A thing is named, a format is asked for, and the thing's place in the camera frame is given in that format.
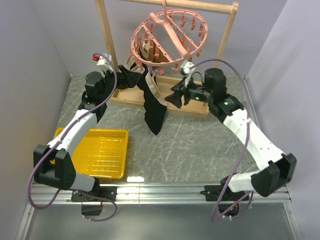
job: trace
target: yellow tray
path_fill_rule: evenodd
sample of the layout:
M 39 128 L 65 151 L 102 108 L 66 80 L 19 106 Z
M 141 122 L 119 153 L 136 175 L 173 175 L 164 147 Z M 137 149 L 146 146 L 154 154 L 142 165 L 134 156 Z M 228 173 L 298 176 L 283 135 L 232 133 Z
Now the yellow tray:
M 58 136 L 63 131 L 55 132 Z M 123 129 L 91 129 L 76 147 L 72 162 L 78 173 L 99 179 L 124 176 L 129 132 Z

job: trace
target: wall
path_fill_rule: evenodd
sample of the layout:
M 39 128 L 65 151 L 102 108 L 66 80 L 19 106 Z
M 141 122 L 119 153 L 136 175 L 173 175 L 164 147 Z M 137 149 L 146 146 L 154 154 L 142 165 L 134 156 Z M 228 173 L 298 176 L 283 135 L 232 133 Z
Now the wall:
M 288 189 L 306 240 L 320 239 L 319 11 L 288 0 L 248 75 L 262 129 L 297 158 Z
M 0 233 L 12 240 L 33 150 L 53 136 L 70 75 L 29 1 L 0 2 L 0 35 Z
M 91 60 L 94 52 L 105 52 L 105 42 L 94 0 L 30 0 L 48 30 L 67 70 L 87 74 L 96 70 Z M 231 5 L 233 0 L 201 0 Z M 224 59 L 241 74 L 247 74 L 287 0 L 239 0 L 239 10 L 231 31 Z M 162 8 L 119 0 L 105 0 L 112 37 L 119 64 L 130 50 L 133 31 L 151 12 Z M 199 12 L 209 24 L 209 39 L 201 59 L 216 56 L 228 16 Z

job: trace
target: marble tabletop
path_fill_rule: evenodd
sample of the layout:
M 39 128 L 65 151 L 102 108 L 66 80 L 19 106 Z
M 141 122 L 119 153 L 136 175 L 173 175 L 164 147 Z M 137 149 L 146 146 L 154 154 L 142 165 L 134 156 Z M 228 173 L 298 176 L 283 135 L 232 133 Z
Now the marble tabletop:
M 227 77 L 228 92 L 245 103 L 245 95 L 235 76 Z M 72 76 L 58 128 L 73 118 L 85 89 L 85 76 Z M 125 174 L 121 182 L 220 181 L 228 176 L 239 158 L 242 143 L 214 116 L 207 120 L 167 114 L 161 132 L 155 136 L 144 121 L 144 109 L 107 103 L 97 129 L 126 129 L 129 143 Z M 238 172 L 257 170 L 246 152 Z

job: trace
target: wooden frame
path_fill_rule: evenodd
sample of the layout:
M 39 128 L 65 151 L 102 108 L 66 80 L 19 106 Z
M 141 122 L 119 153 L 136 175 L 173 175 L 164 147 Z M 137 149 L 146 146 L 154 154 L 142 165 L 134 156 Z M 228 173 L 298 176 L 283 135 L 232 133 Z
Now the wooden frame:
M 162 0 L 121 0 L 126 2 L 135 2 L 141 4 L 152 4 L 162 6 Z M 102 26 L 103 36 L 105 45 L 108 53 L 112 56 L 112 63 L 118 70 L 118 61 L 116 56 L 116 51 L 112 39 L 112 34 L 109 26 L 109 20 L 106 11 L 106 5 L 104 0 L 95 0 L 95 5 L 99 15 L 100 23 Z M 168 7 L 198 10 L 212 13 L 228 14 L 228 20 L 224 29 L 224 33 L 220 42 L 220 46 L 217 52 L 216 57 L 221 59 L 224 55 L 224 51 L 227 45 L 227 41 L 238 11 L 239 3 L 234 2 L 232 5 L 209 3 L 209 2 L 199 2 L 193 0 L 166 0 L 166 5 Z M 214 67 L 218 68 L 220 65 L 219 62 L 215 62 Z M 180 81 L 178 78 L 168 77 L 168 76 L 157 76 L 157 83 L 159 85 L 160 92 L 163 93 L 163 97 L 166 96 L 166 93 L 173 85 Z M 137 87 L 129 88 L 124 91 L 117 90 L 112 98 L 111 102 L 121 104 L 124 106 L 131 107 L 144 107 L 144 98 L 143 93 Z M 176 108 L 172 104 L 168 103 L 167 106 L 168 112 L 173 114 L 179 114 L 189 117 L 195 117 L 200 119 L 206 119 L 209 115 L 208 105 L 206 103 L 201 103 L 191 100 L 187 106 L 182 108 Z

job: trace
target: wooden base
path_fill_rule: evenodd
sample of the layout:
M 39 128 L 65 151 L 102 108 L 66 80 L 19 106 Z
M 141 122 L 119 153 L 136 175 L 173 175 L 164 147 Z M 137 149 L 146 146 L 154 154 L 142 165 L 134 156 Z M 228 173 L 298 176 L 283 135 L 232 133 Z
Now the wooden base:
M 162 96 L 172 94 L 171 88 L 181 79 L 169 76 L 156 76 L 156 82 Z M 127 107 L 144 108 L 144 93 L 136 86 L 122 91 L 116 91 L 111 97 L 112 103 L 120 104 Z M 171 103 L 167 103 L 167 112 L 169 114 L 182 115 L 197 119 L 207 119 L 209 116 L 209 108 L 207 104 L 200 101 L 191 100 L 188 105 L 181 108 L 175 107 Z

